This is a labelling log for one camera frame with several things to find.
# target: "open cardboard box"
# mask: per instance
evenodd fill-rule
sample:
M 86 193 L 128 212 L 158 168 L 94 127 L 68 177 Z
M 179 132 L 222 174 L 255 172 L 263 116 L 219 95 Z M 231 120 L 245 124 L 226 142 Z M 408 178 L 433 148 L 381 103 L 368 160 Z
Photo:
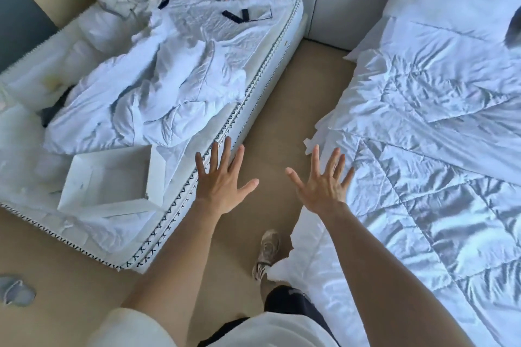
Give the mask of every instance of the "open cardboard box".
M 161 210 L 165 167 L 155 146 L 75 155 L 58 210 L 79 219 Z

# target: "slipper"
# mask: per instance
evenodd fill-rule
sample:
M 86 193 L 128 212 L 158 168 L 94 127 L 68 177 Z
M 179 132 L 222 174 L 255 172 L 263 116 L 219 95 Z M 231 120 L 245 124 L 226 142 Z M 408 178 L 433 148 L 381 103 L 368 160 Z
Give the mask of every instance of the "slipper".
M 18 307 L 29 306 L 36 296 L 36 291 L 16 276 L 0 276 L 0 299 L 4 305 Z

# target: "finger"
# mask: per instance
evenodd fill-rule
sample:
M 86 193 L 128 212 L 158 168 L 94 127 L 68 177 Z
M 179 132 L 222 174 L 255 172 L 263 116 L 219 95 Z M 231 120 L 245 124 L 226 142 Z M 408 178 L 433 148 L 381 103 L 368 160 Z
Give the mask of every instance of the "finger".
M 203 177 L 206 172 L 204 170 L 203 157 L 200 152 L 195 154 L 195 166 L 197 167 L 199 178 Z
M 354 166 L 351 166 L 351 169 L 349 169 L 348 175 L 345 177 L 344 181 L 342 181 L 342 188 L 347 189 L 349 188 L 349 185 L 351 185 L 351 180 L 353 179 L 355 175 L 355 168 Z
M 304 185 L 304 183 L 302 182 L 302 180 L 300 179 L 300 177 L 298 176 L 298 174 L 296 173 L 296 171 L 294 171 L 291 167 L 286 168 L 286 174 L 288 175 L 290 180 L 293 181 L 293 183 L 295 184 L 297 189 L 302 190 L 306 187 Z
M 318 144 L 313 147 L 313 151 L 311 152 L 311 174 L 309 175 L 309 178 L 312 176 L 320 176 L 320 148 L 318 147 Z
M 225 148 L 223 150 L 223 155 L 221 156 L 221 164 L 219 169 L 224 169 L 228 171 L 228 166 L 230 162 L 230 153 L 231 153 L 231 138 L 230 136 L 226 136 L 225 139 Z
M 241 170 L 242 160 L 244 158 L 244 146 L 241 144 L 239 149 L 237 150 L 237 154 L 235 154 L 235 158 L 231 161 L 231 165 L 229 167 L 229 171 L 236 176 L 239 175 L 239 171 Z
M 338 181 L 340 176 L 342 175 L 342 172 L 344 171 L 345 166 L 345 154 L 342 154 L 340 156 L 340 159 L 338 160 L 338 165 L 335 167 L 335 172 L 333 173 L 333 178 Z
M 250 180 L 246 183 L 245 186 L 243 186 L 241 189 L 238 190 L 239 196 L 241 198 L 241 201 L 244 200 L 250 193 L 255 191 L 255 188 L 257 188 L 259 185 L 259 179 L 254 178 L 253 180 Z
M 340 158 L 340 148 L 336 147 L 331 154 L 331 157 L 327 161 L 326 170 L 324 171 L 325 176 L 332 176 L 335 171 L 336 165 L 338 165 L 338 158 Z
M 212 153 L 210 154 L 210 171 L 209 173 L 215 172 L 219 166 L 219 145 L 217 141 L 212 143 Z

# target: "beige sneaker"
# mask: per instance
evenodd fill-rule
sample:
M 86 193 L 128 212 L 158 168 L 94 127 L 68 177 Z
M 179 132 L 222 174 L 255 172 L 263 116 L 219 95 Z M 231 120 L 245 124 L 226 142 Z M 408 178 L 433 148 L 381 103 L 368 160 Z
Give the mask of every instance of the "beige sneaker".
M 275 256 L 280 247 L 280 236 L 277 231 L 270 229 L 265 232 L 262 236 L 260 245 L 261 250 L 257 258 L 257 263 L 253 267 L 252 271 L 252 276 L 255 281 L 260 281 L 275 261 Z

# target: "white t-shirt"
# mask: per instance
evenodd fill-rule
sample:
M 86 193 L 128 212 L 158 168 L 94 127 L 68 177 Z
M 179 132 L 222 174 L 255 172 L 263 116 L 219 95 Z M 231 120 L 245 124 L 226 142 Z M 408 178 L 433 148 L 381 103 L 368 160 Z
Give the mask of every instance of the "white t-shirt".
M 87 347 L 176 347 L 155 320 L 139 311 L 115 309 L 91 336 Z M 263 313 L 244 321 L 212 347 L 338 347 L 319 324 L 302 315 Z

